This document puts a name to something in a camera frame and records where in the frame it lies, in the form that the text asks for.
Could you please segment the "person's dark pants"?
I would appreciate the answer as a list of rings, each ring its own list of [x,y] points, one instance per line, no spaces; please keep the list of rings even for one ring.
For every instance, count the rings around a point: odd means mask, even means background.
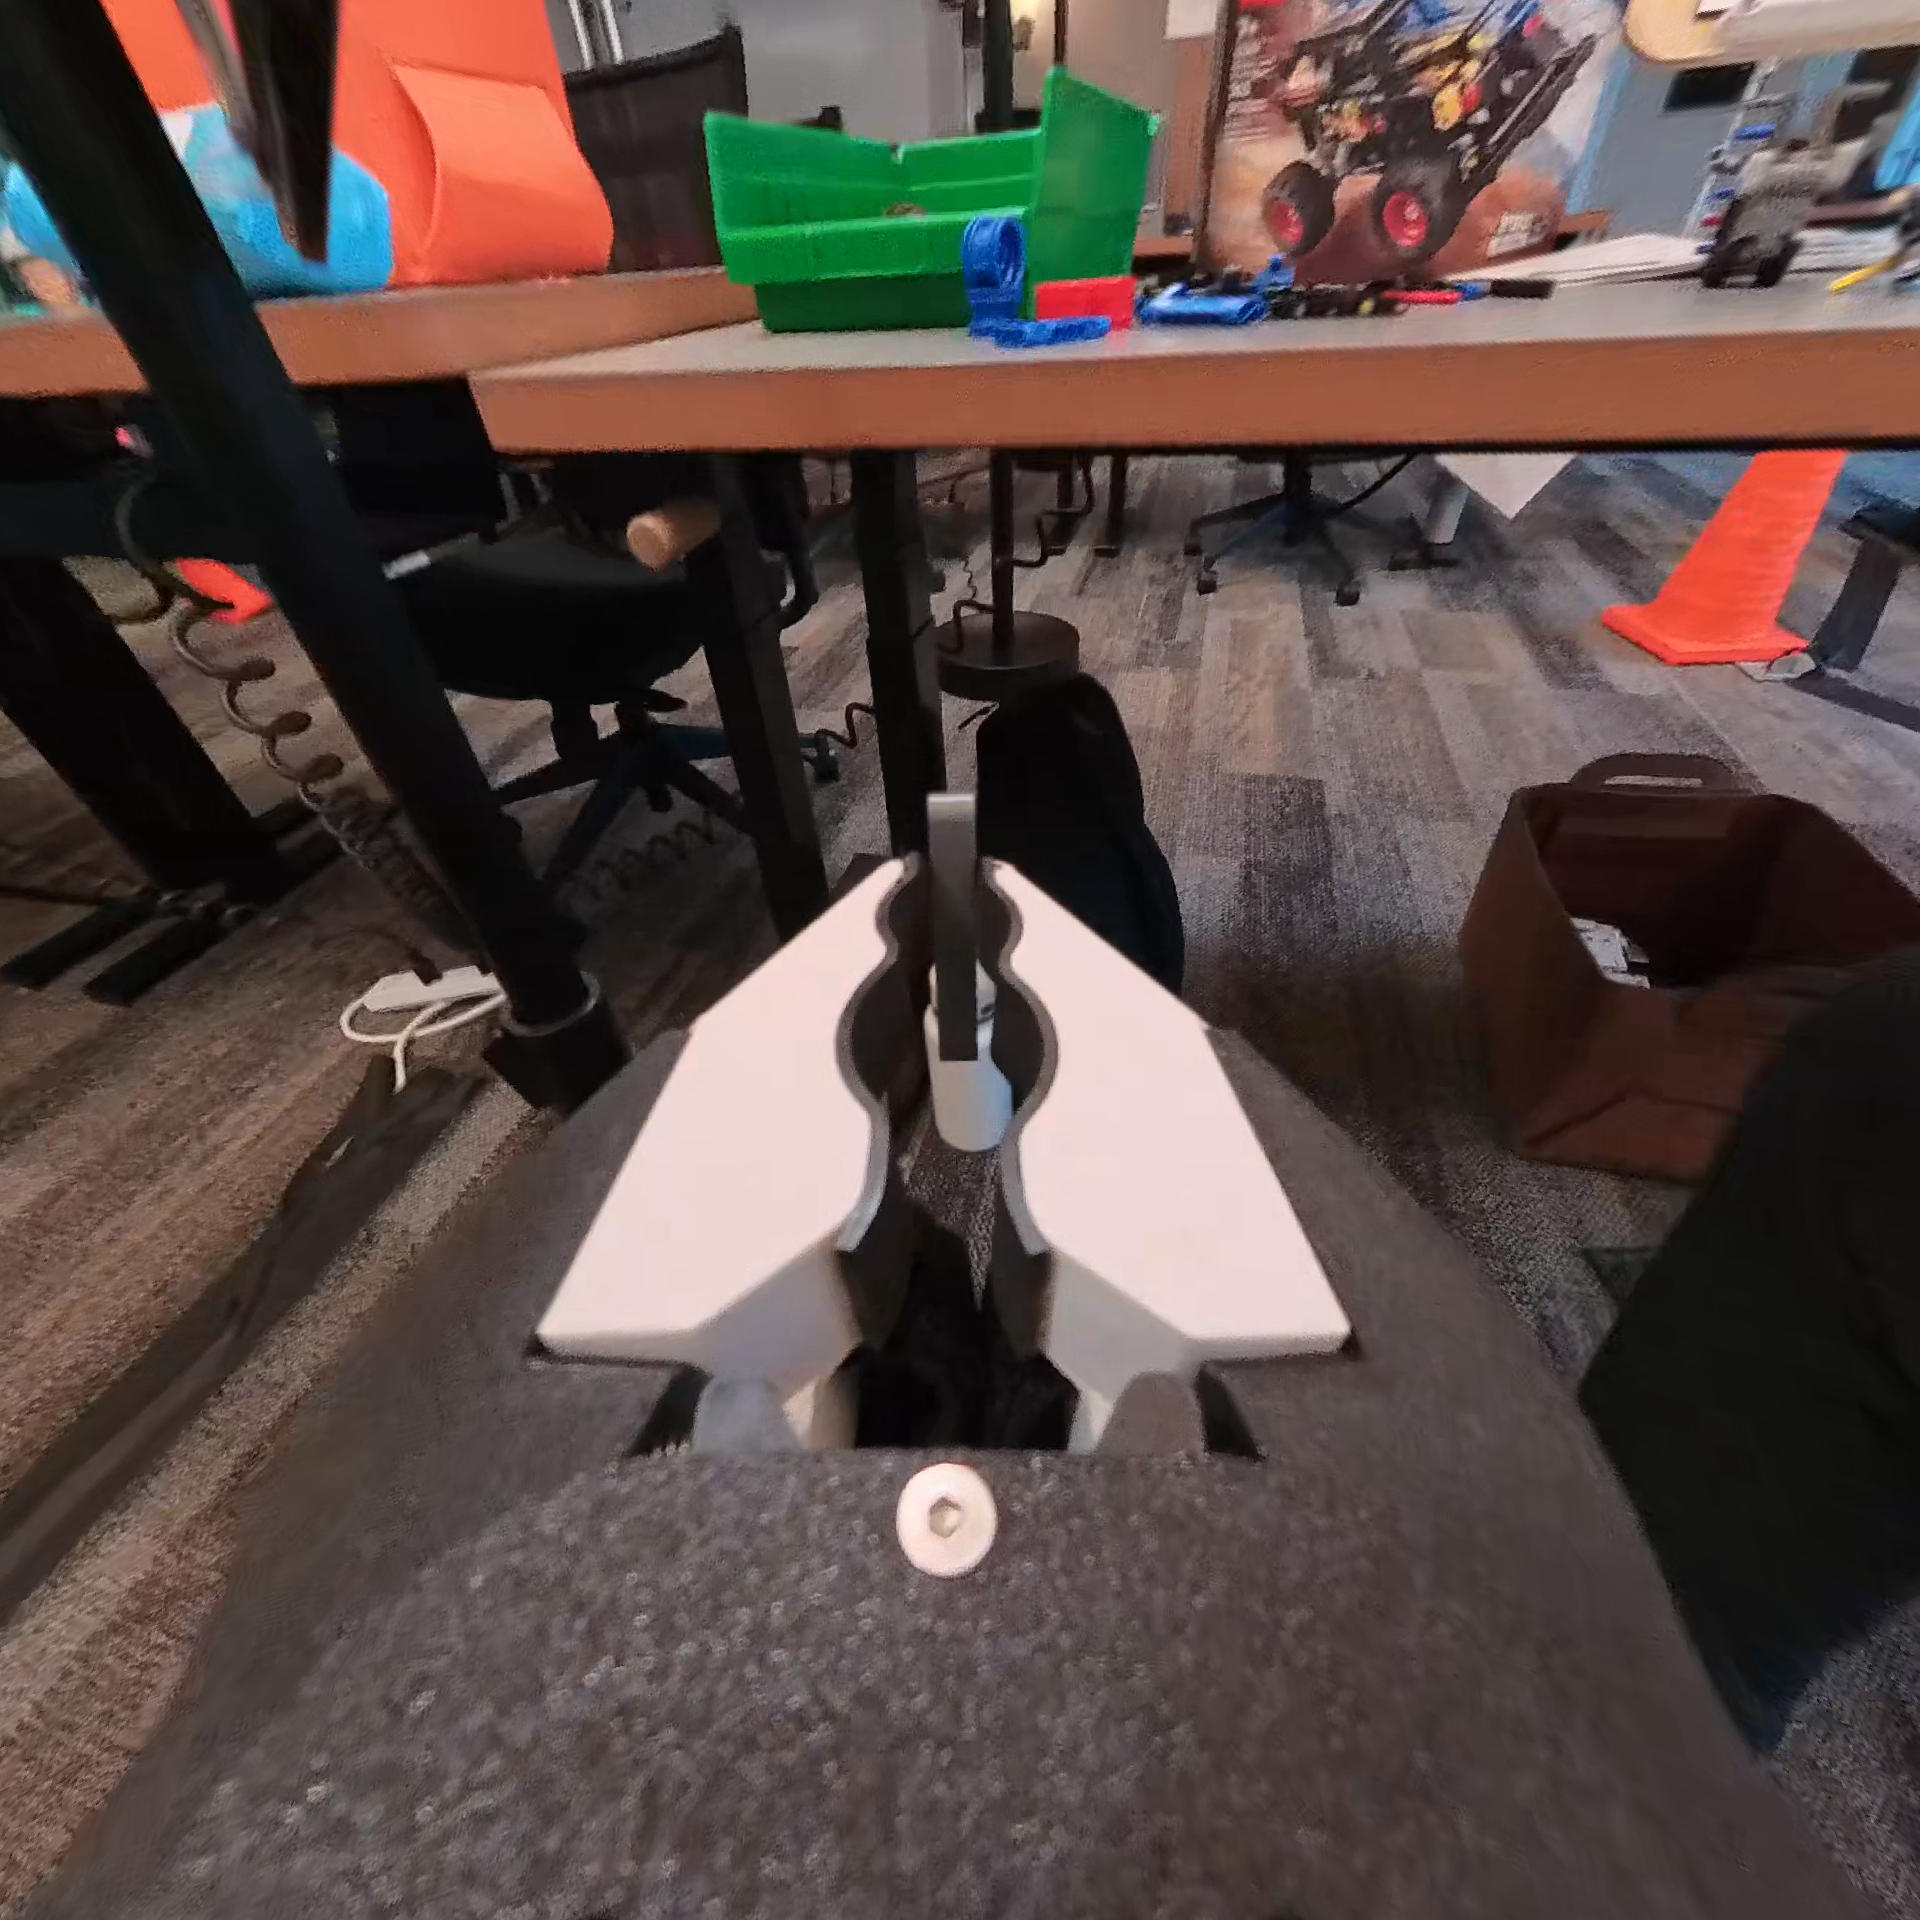
[[[1912,952],[1788,1033],[1577,1399],[1721,1704],[1776,1747],[1916,1598]]]

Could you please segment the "grey table with wooden edge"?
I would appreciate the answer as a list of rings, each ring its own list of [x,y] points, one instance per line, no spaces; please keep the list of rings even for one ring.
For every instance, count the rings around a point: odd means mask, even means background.
[[[1135,327],[1000,351],[951,330],[623,344],[473,379],[502,454],[845,451],[893,854],[947,785],[910,458],[935,448],[1916,448],[1916,296],[1808,280],[1575,287],[1401,320]]]
[[[627,273],[264,302],[279,359],[327,425],[379,559],[489,535],[507,516],[475,372],[646,345],[751,316],[719,271]],[[143,922],[200,890],[283,897],[295,872],[67,574],[116,552],[111,511],[142,466],[113,432],[142,376],[96,311],[4,322],[4,719],[127,866],[48,868],[4,843],[4,897]]]

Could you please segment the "grey motor lego chassis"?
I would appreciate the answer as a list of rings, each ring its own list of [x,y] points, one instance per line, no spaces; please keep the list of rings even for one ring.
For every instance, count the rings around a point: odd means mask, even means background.
[[[1726,148],[1724,159],[1734,169],[1726,176],[1727,192],[1699,255],[1701,287],[1781,283],[1804,250],[1804,228],[1814,206],[1852,175],[1844,160],[1852,145],[1835,137],[1840,115],[1854,100],[1872,97],[1869,84],[1840,88],[1822,105],[1811,130],[1771,135],[1761,145],[1736,137]],[[1884,246],[1876,257],[1831,281],[1835,296],[1869,281],[1916,288],[1916,97],[1869,159],[1873,198],[1889,204]]]

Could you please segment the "lego instruction booklet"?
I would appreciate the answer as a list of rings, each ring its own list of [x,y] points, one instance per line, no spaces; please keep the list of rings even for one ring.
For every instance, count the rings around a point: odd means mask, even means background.
[[[1817,275],[1829,281],[1855,273],[1889,251],[1897,224],[1808,227],[1795,241],[1790,275]],[[1452,281],[1563,281],[1630,283],[1688,280],[1709,259],[1711,246],[1696,235],[1630,233],[1582,243],[1553,255],[1496,259],[1454,273]]]

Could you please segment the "brown fabric basket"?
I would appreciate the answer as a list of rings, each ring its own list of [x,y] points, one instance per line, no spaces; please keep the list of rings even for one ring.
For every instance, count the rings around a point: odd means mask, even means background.
[[[1916,892],[1823,809],[1614,755],[1513,793],[1459,959],[1515,1152],[1696,1184],[1785,1033],[1916,937]]]

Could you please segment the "green plastic bin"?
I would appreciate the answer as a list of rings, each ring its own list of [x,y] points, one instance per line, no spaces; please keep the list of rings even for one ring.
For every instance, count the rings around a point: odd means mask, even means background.
[[[769,331],[961,330],[1131,271],[1159,118],[1056,66],[1032,128],[885,139],[703,118],[723,265]]]

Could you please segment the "white cylinder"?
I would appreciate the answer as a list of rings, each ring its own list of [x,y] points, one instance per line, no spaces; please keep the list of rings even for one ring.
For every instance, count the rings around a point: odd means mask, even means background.
[[[948,1058],[941,1054],[936,969],[927,975],[927,986],[923,1049],[935,1131],[959,1152],[995,1152],[1014,1116],[1013,1083],[991,1054],[998,1000],[997,982],[984,968],[976,964],[976,1054],[972,1058]]]

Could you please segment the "black office chair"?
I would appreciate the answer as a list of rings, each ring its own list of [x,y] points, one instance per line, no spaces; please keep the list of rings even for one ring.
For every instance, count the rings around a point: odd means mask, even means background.
[[[1277,540],[1284,547],[1310,550],[1328,569],[1335,608],[1355,608],[1364,587],[1361,569],[1337,540],[1337,526],[1399,482],[1424,459],[1424,454],[1419,448],[1246,448],[1236,459],[1252,464],[1267,454],[1277,459],[1277,490],[1199,512],[1187,524],[1182,553],[1190,562],[1190,590],[1197,598],[1215,594],[1223,560],[1244,547]],[[1376,475],[1351,495],[1323,495],[1315,482],[1316,471],[1349,462],[1371,462]]]
[[[747,809],[703,767],[729,761],[719,728],[668,723],[661,683],[703,650],[711,600],[686,566],[648,569],[567,534],[449,544],[390,585],[446,690],[545,708],[550,761],[496,786],[501,808],[584,790],[539,872],[549,897],[580,878],[627,808],[686,800],[737,832]]]

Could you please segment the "black round stand base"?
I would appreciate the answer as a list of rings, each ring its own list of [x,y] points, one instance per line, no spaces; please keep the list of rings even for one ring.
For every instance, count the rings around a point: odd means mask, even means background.
[[[1014,455],[990,455],[990,598],[959,598],[935,640],[940,690],[956,700],[1003,705],[1068,682],[1080,666],[1080,634],[1069,620],[1016,608]]]

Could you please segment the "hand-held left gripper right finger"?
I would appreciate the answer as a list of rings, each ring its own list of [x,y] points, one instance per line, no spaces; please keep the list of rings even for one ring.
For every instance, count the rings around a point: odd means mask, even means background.
[[[1038,1314],[1016,1338],[1077,1387],[1342,1348],[1328,1275],[1207,1022],[1005,862],[997,1049],[1024,1083],[1000,1199]]]

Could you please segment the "dark grey lego beam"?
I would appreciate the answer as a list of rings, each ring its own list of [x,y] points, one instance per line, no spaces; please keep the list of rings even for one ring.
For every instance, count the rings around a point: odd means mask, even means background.
[[[976,1060],[976,795],[927,795],[929,1009],[944,1064]]]

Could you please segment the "pile of large lego parts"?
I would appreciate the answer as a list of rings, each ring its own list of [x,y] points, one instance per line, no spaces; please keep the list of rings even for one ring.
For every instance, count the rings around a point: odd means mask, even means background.
[[[1133,276],[1044,280],[1027,291],[1024,224],[1016,215],[979,215],[959,243],[967,334],[1000,351],[1087,345],[1131,327],[1247,330],[1267,322],[1397,318],[1419,306],[1489,299],[1541,302],[1553,280],[1465,281],[1376,280],[1299,283],[1272,257],[1259,275],[1227,275],[1141,292]]]

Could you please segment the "black backpack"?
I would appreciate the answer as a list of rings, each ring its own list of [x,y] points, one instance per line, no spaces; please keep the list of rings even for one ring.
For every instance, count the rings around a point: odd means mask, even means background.
[[[1182,994],[1176,887],[1144,819],[1133,742],[1094,679],[1019,694],[976,728],[976,843]]]

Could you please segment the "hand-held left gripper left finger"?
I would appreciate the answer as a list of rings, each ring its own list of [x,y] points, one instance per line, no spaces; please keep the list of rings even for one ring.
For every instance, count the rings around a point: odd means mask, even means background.
[[[843,1042],[911,878],[885,860],[696,1017],[536,1321],[545,1356],[832,1374],[862,1344],[840,1239],[885,1183],[880,1097]]]

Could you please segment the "monster truck lego box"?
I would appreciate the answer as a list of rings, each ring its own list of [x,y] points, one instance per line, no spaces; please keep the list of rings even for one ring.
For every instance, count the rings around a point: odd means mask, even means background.
[[[1550,255],[1622,44],[1606,2],[1236,2],[1192,262],[1295,281]]]

